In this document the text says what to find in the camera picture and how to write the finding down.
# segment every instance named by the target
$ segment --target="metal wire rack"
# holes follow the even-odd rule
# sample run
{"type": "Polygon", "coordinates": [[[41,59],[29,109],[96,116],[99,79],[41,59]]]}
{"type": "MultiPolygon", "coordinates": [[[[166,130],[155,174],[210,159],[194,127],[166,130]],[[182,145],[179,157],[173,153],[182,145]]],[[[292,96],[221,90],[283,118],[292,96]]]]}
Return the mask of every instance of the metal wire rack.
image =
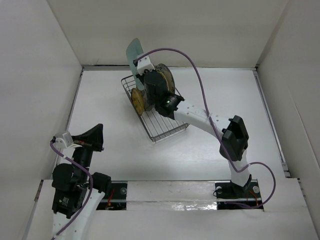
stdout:
{"type": "MultiPolygon", "coordinates": [[[[133,75],[121,79],[121,84],[132,104],[132,107],[134,110],[136,110],[131,100],[131,90],[136,87],[136,82],[133,78],[133,75]]],[[[137,116],[140,119],[149,138],[153,142],[159,141],[160,139],[168,137],[181,130],[185,130],[189,126],[188,123],[178,122],[176,120],[172,120],[171,118],[161,116],[154,108],[151,111],[144,111],[141,116],[139,116],[137,113],[137,116]]]]}

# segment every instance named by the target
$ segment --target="purple cable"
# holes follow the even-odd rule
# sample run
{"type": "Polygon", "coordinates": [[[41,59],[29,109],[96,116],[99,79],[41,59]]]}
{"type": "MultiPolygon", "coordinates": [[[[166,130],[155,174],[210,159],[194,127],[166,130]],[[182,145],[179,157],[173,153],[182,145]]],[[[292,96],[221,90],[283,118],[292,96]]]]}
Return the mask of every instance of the purple cable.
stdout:
{"type": "MultiPolygon", "coordinates": [[[[63,155],[61,152],[59,152],[55,146],[54,146],[54,143],[51,141],[50,142],[50,147],[52,148],[52,150],[58,154],[60,157],[64,157],[65,155],[63,155]]],[[[79,216],[79,214],[82,212],[82,210],[85,208],[85,206],[87,205],[89,199],[90,199],[90,196],[91,196],[91,193],[92,193],[92,189],[94,188],[94,179],[92,178],[91,174],[88,172],[87,169],[85,169],[83,166],[81,166],[80,164],[76,163],[75,161],[73,161],[71,158],[69,157],[65,157],[65,159],[67,161],[69,161],[70,163],[72,163],[73,165],[75,165],[76,167],[78,167],[79,169],[81,169],[82,171],[85,172],[85,174],[87,174],[89,176],[89,181],[90,181],[90,188],[89,188],[89,194],[88,196],[86,197],[86,200],[84,201],[82,207],[76,212],[76,214],[73,216],[73,218],[71,218],[71,220],[63,227],[61,228],[55,235],[58,236],[60,235],[64,230],[66,230],[67,227],[70,226],[70,224],[72,224],[74,222],[74,220],[76,220],[76,218],[79,216]]]]}
{"type": "Polygon", "coordinates": [[[199,71],[195,65],[195,63],[191,60],[191,58],[185,54],[184,52],[178,50],[178,49],[174,49],[174,48],[157,48],[157,49],[154,49],[154,50],[151,50],[147,53],[144,53],[143,55],[141,55],[140,57],[138,57],[136,60],[134,60],[133,62],[136,64],[140,59],[143,59],[144,57],[150,55],[150,54],[153,54],[153,53],[156,53],[156,52],[160,52],[160,51],[172,51],[172,52],[176,52],[176,53],[179,53],[183,56],[185,56],[189,62],[191,63],[198,79],[199,79],[199,83],[200,83],[200,87],[201,87],[201,92],[202,92],[202,97],[203,97],[203,103],[204,103],[204,108],[205,108],[205,111],[206,111],[206,114],[207,116],[209,117],[209,121],[210,121],[210,124],[213,128],[213,131],[214,131],[214,134],[217,136],[217,139],[223,149],[223,151],[226,153],[226,156],[227,156],[227,160],[229,161],[229,163],[231,164],[232,168],[234,169],[234,171],[236,173],[241,173],[243,172],[244,170],[246,170],[249,166],[251,165],[262,165],[262,166],[265,166],[269,172],[271,173],[271,176],[273,178],[273,189],[271,191],[271,194],[270,196],[261,204],[259,204],[258,206],[248,206],[246,204],[243,204],[243,203],[240,203],[240,202],[227,202],[228,204],[235,204],[235,205],[239,205],[243,208],[248,208],[248,209],[256,209],[256,208],[259,208],[261,207],[262,205],[266,204],[270,199],[271,197],[274,195],[275,193],[275,190],[276,190],[276,177],[274,175],[274,173],[272,172],[272,170],[270,169],[270,167],[268,167],[266,164],[264,164],[263,162],[258,162],[258,161],[255,161],[255,162],[252,162],[252,163],[249,163],[247,164],[246,166],[244,166],[242,169],[238,170],[235,166],[235,164],[233,163],[231,157],[230,157],[230,154],[228,153],[225,145],[222,143],[222,140],[218,137],[219,136],[219,133],[218,133],[218,129],[216,128],[216,125],[214,123],[214,121],[212,120],[211,116],[210,116],[210,111],[209,111],[209,108],[208,108],[208,104],[207,104],[207,100],[206,100],[206,95],[205,95],[205,90],[204,90],[204,86],[203,86],[203,83],[202,83],[202,80],[201,80],[201,77],[200,77],[200,74],[199,74],[199,71]]]}

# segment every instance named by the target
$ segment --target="purple hose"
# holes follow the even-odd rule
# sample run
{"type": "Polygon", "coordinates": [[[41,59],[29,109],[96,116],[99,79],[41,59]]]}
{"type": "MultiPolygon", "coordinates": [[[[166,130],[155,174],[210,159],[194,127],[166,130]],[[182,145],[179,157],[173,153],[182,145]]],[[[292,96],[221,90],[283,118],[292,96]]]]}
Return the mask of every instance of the purple hose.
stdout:
{"type": "Polygon", "coordinates": [[[209,117],[209,121],[210,121],[210,124],[213,128],[213,131],[214,131],[214,134],[217,136],[217,139],[223,149],[223,151],[226,153],[226,156],[227,156],[227,160],[229,161],[229,163],[231,164],[232,168],[234,169],[234,171],[236,173],[241,173],[243,172],[244,170],[246,170],[250,165],[263,165],[265,166],[271,173],[271,176],[273,178],[273,189],[272,189],[272,192],[270,194],[270,196],[261,204],[259,204],[258,206],[248,206],[246,204],[243,204],[243,203],[240,203],[240,202],[227,202],[228,204],[236,204],[236,205],[239,205],[243,208],[246,208],[246,209],[256,209],[256,208],[259,208],[261,207],[262,205],[266,204],[270,199],[271,197],[274,195],[275,193],[275,190],[276,190],[276,177],[274,175],[274,173],[272,172],[272,170],[270,169],[270,167],[268,167],[266,164],[264,164],[263,162],[252,162],[252,163],[249,163],[248,165],[244,166],[242,169],[238,170],[235,166],[235,164],[233,163],[231,157],[230,157],[230,154],[228,153],[226,147],[224,146],[224,144],[222,143],[222,140],[218,137],[219,136],[219,133],[218,133],[218,129],[216,128],[215,126],[215,123],[214,121],[212,120],[211,116],[210,116],[210,111],[209,111],[209,108],[208,108],[208,104],[207,104],[207,100],[206,100],[206,95],[205,95],[205,90],[204,90],[204,86],[203,86],[203,83],[202,83],[202,80],[201,80],[201,77],[200,77],[200,74],[199,74],[199,71],[195,65],[195,63],[191,60],[191,58],[185,54],[184,52],[180,51],[180,50],[177,50],[177,49],[174,49],[174,48],[157,48],[157,49],[154,49],[154,50],[151,50],[143,55],[141,55],[140,57],[138,57],[136,60],[134,60],[134,63],[136,64],[140,59],[143,59],[144,57],[150,55],[150,54],[153,54],[153,53],[156,53],[156,52],[160,52],[160,51],[172,51],[172,52],[176,52],[176,53],[179,53],[183,56],[185,56],[189,62],[191,63],[198,79],[199,79],[199,83],[200,83],[200,87],[201,87],[201,92],[202,92],[202,97],[203,97],[203,103],[204,103],[204,108],[205,108],[205,111],[206,111],[206,114],[208,115],[209,117]]]}
{"type": "MultiPolygon", "coordinates": [[[[58,154],[60,157],[64,157],[65,155],[63,155],[61,152],[59,152],[55,146],[54,146],[54,143],[51,141],[50,142],[50,147],[52,148],[52,150],[58,154]]],[[[91,174],[88,172],[87,169],[85,169],[83,166],[81,166],[80,164],[76,163],[75,161],[73,161],[71,158],[69,157],[65,157],[65,159],[67,161],[69,161],[70,163],[72,163],[73,165],[75,165],[76,167],[78,167],[79,169],[81,169],[82,171],[85,172],[85,174],[87,174],[89,176],[89,181],[90,181],[90,188],[89,188],[89,194],[88,196],[86,197],[82,207],[76,212],[76,214],[73,216],[73,218],[71,218],[71,220],[63,227],[61,228],[55,235],[58,236],[59,234],[61,234],[64,230],[66,230],[67,227],[70,226],[70,224],[72,224],[74,222],[74,220],[78,217],[78,215],[82,212],[82,210],[85,208],[85,206],[87,205],[89,199],[90,199],[90,196],[91,196],[91,193],[92,193],[92,190],[94,188],[94,180],[91,176],[91,174]]]]}

